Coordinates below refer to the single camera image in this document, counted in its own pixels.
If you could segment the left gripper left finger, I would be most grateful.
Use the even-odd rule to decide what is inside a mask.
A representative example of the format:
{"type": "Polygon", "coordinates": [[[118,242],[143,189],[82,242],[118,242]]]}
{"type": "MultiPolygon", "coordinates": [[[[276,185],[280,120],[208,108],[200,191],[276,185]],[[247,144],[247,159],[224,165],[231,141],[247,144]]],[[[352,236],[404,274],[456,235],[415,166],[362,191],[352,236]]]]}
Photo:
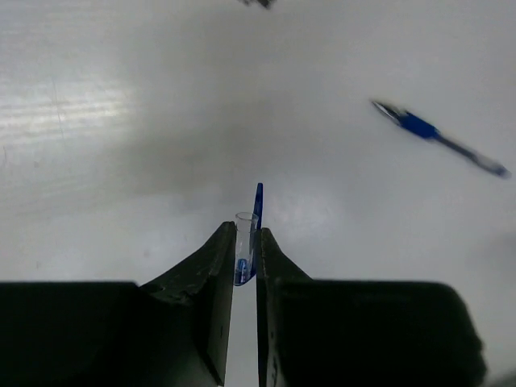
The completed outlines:
{"type": "Polygon", "coordinates": [[[235,224],[144,285],[4,282],[4,386],[221,386],[235,224]]]}

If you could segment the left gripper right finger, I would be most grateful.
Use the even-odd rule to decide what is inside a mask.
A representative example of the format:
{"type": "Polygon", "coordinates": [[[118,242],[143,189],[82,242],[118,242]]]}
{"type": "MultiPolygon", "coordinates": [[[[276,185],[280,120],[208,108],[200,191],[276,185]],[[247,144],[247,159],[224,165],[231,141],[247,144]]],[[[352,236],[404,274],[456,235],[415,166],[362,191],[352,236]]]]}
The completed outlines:
{"type": "Polygon", "coordinates": [[[480,386],[483,343],[468,307],[432,281],[314,279],[256,237],[262,386],[480,386]]]}

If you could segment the blue pen cap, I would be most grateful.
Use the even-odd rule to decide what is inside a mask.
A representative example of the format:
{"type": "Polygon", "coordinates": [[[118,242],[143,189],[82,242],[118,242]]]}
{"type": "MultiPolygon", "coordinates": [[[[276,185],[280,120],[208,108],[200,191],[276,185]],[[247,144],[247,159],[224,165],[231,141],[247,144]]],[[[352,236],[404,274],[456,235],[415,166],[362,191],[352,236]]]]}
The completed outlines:
{"type": "Polygon", "coordinates": [[[264,203],[264,186],[259,182],[251,213],[240,212],[235,216],[235,270],[233,283],[241,286],[248,283],[256,274],[255,250],[256,234],[261,229],[264,203]]]}

